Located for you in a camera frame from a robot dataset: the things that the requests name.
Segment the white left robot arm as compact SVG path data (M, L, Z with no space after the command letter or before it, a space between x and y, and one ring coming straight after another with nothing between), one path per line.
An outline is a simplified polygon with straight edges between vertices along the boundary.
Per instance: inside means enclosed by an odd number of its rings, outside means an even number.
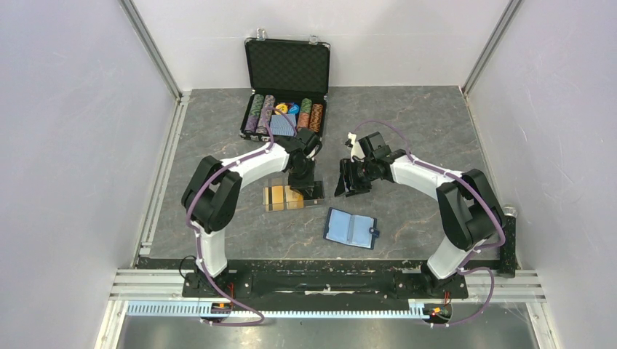
M275 137L272 142L243 155L218 160L206 156L196 168L182 197L186 222L196 235L196 264L201 287L211 296L228 288L225 228L232 221L240 191L277 172L288 175L290 189L304 199L318 199L323 185L314 176L315 156L322 142L315 132L300 129L293 137Z

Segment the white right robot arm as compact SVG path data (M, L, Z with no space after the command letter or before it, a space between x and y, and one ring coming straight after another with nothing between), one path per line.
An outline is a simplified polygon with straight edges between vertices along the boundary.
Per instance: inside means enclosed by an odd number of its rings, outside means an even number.
M505 242L504 213L486 175L478 170L467 172L444 169L417 159L403 149L393 151L380 132L359 138L348 134L351 149L341 159L340 177L335 196L368 193L375 180L405 185L433 198L445 237L421 266L420 285L430 297L438 297L450 285L449 277L461 271L474 253L487 247L498 236Z

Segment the blue leather card holder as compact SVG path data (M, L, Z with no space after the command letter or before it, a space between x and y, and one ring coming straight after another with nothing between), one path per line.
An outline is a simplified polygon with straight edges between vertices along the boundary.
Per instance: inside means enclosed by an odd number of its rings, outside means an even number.
M323 239L345 246L373 250L381 232L373 217L351 214L330 207L327 212Z

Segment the clear acrylic card box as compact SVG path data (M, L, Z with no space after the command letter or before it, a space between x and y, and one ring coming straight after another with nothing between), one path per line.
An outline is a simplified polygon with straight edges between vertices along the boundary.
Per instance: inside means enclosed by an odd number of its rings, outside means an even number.
M310 209L325 202L325 191L322 181L314 183L311 195L303 195L301 190L294 190L286 177L268 179L263 188L263 205L267 212Z

